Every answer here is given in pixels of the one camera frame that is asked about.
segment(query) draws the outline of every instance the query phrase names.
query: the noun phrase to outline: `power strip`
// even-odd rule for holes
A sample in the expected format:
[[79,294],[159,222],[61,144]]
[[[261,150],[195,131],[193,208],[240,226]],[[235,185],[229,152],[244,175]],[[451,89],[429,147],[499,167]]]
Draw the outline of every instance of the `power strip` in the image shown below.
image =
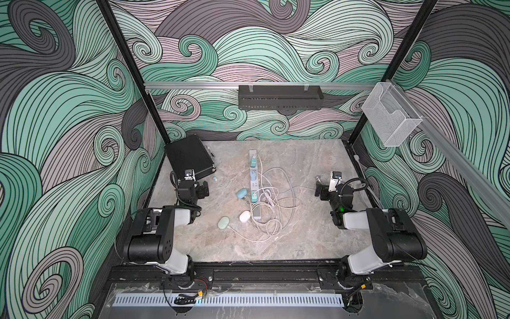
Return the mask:
[[[260,198],[260,186],[259,186],[259,161],[257,159],[257,150],[250,150],[249,152],[249,176],[250,176],[250,193],[248,199],[252,203],[256,203]],[[256,207],[253,210],[253,219],[261,219],[262,214],[260,207]]]

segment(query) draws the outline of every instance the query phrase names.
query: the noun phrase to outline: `small blue object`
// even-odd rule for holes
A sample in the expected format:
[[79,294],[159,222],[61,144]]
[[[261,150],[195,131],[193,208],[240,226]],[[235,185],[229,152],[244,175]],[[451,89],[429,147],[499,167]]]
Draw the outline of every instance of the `small blue object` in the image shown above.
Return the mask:
[[239,199],[243,199],[246,195],[248,195],[248,190],[246,188],[241,188],[237,193],[236,196]]

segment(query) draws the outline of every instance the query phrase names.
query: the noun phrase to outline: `black metal box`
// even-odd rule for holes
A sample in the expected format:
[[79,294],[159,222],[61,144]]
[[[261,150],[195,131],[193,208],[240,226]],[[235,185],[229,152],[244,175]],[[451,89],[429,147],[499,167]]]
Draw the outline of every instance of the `black metal box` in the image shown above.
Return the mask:
[[239,109],[250,110],[320,110],[324,95],[318,85],[249,85],[239,86]]
[[165,145],[165,153],[177,178],[184,178],[184,171],[195,170],[195,179],[199,180],[216,171],[216,166],[197,135]]

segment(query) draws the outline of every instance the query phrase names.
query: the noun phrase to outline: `black case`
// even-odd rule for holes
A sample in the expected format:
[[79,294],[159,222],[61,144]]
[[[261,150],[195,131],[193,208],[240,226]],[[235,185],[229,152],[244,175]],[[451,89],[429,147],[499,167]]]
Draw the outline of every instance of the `black case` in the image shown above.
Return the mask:
[[180,180],[184,178],[184,171],[187,169],[195,170],[196,180],[216,171],[211,156],[195,134],[166,144],[165,153]]

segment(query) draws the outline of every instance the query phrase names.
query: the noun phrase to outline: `black metal frame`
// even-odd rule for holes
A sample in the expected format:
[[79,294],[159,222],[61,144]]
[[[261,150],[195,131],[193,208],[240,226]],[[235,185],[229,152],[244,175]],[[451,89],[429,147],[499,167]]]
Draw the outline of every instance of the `black metal frame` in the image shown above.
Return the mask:
[[[354,159],[354,155],[356,154],[354,152],[354,149],[352,148],[352,146],[349,145],[349,143],[347,141],[343,141],[343,143],[344,143],[345,150],[347,151],[347,155],[349,155],[349,158],[350,158],[350,160],[352,162],[352,165],[354,166],[354,169],[356,170],[356,174],[358,175],[358,177],[366,179],[365,178],[365,174],[363,174],[363,171],[362,171],[360,165]],[[379,205],[375,201],[374,196],[372,195],[372,193],[369,190],[367,190],[367,189],[365,189],[365,193],[367,194],[368,200],[372,204],[372,207],[379,207]]]
[[[411,23],[411,25],[409,26],[409,29],[405,34],[402,43],[400,44],[397,52],[393,56],[390,65],[388,65],[386,72],[382,76],[381,82],[390,80],[395,76],[398,68],[400,67],[400,64],[404,61],[407,53],[413,47],[413,44],[418,38],[418,35],[420,34],[421,29],[423,28],[423,25],[425,24],[425,22],[428,19],[428,16],[434,9],[434,6],[436,5],[437,1],[438,0],[425,0],[423,2],[423,4],[420,7],[420,10],[418,11],[415,19],[413,20],[413,23]],[[354,130],[349,136],[349,140],[347,141],[347,143],[350,146],[352,146],[356,139],[359,137],[359,135],[361,134],[361,130],[363,129],[363,127],[365,127],[366,123],[367,117],[364,114],[362,114],[360,119],[358,120],[358,123],[356,124],[356,127],[354,127]]]
[[[312,259],[312,260],[284,260],[284,261],[246,261],[246,262],[196,262],[194,269],[197,276],[208,280],[209,289],[216,292],[242,291],[244,285],[252,284],[301,284],[310,287],[333,290],[342,294],[345,298],[352,290],[338,289],[335,269],[340,265],[340,259]],[[112,284],[144,284],[146,282],[161,282],[160,287],[172,289],[172,292],[197,292],[204,289],[200,281],[195,289],[181,289],[172,285],[168,277],[153,266],[115,266],[112,267],[108,280],[106,281],[103,294],[106,296]],[[392,268],[382,268],[370,275],[367,281],[367,288],[372,288],[373,283],[386,286],[403,285],[408,283],[419,283],[424,287],[423,291],[436,318],[442,319],[443,314],[438,307],[434,296],[420,271],[416,266],[394,265]],[[103,308],[102,304],[97,305],[92,318],[99,316]]]
[[154,120],[154,123],[156,124],[156,128],[158,129],[161,138],[163,139],[163,142],[165,144],[170,143],[170,137],[168,137],[168,134],[166,133],[165,126],[163,125],[163,121],[161,120],[158,114],[158,109],[154,103],[154,100],[145,91],[142,74],[140,73],[140,70],[136,66],[135,59],[131,55],[128,43],[126,42],[126,39],[124,38],[122,31],[120,30],[120,26],[117,22],[117,19],[115,19],[115,15],[113,14],[112,8],[110,7],[110,3],[108,2],[108,0],[96,0],[96,2],[97,5],[99,6],[99,9],[101,10],[101,13],[103,14],[103,18],[105,19],[106,24],[110,29],[110,32],[112,33],[113,39],[115,40],[117,46],[119,47],[120,54],[122,54],[126,66],[129,72],[131,73],[131,76],[133,77],[133,80],[135,81],[135,84],[138,90],[140,91],[140,94],[142,95],[142,99],[145,102],[145,105],[149,110],[149,113],[152,119]]
[[[143,84],[143,77],[136,66],[135,60],[129,50],[128,44],[120,30],[117,20],[113,14],[108,0],[96,0],[101,13],[110,29],[110,32],[117,43],[120,53],[122,54],[126,65],[133,76],[135,84],[140,91],[140,94],[151,114],[156,127],[163,138],[165,144],[170,143],[170,138],[166,133],[166,129],[158,115],[158,110],[151,96],[145,91]],[[414,44],[418,34],[421,31],[429,14],[432,12],[437,0],[425,0],[417,16],[408,32],[402,41],[401,46],[393,57],[388,69],[386,70],[382,81],[391,79],[400,63],[406,57],[408,51]],[[361,116],[355,129],[351,133],[349,140],[344,142],[349,158],[353,162],[354,168],[359,177],[363,177],[363,172],[354,160],[354,151],[352,145],[359,136],[367,119],[364,115]],[[368,198],[374,207],[377,204],[370,192],[367,192]],[[195,271],[198,275],[209,275],[213,277],[211,286],[223,287],[232,286],[233,284],[254,284],[254,283],[310,283],[316,284],[324,289],[333,289],[338,293],[346,293],[326,278],[328,273],[333,273],[335,267],[338,267],[340,259],[327,259],[327,260],[284,260],[284,261],[250,261],[250,262],[196,262],[194,263]],[[130,282],[143,282],[143,281],[161,281],[167,278],[161,270],[152,266],[114,266],[111,269],[108,280],[106,281],[102,294],[107,297],[108,291],[113,283],[130,283]],[[421,274],[418,267],[397,265],[392,268],[384,268],[376,271],[370,276],[370,282],[373,283],[389,283],[389,282],[419,282],[424,287],[427,300],[430,303],[437,318],[443,318],[443,314],[436,304],[436,301],[426,286],[426,281]],[[103,307],[105,299],[100,305],[96,306],[92,318],[99,316],[100,310]]]

